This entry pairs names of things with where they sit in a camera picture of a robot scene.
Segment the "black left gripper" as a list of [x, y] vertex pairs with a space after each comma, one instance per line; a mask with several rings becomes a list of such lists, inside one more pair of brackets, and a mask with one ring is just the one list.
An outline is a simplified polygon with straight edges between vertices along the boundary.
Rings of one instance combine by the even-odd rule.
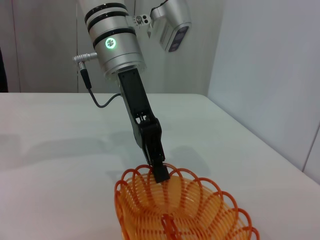
[[137, 68], [123, 71], [118, 74], [118, 79], [136, 143], [151, 167], [155, 182], [167, 181], [170, 175], [164, 165], [161, 125], [152, 112], [139, 71]]

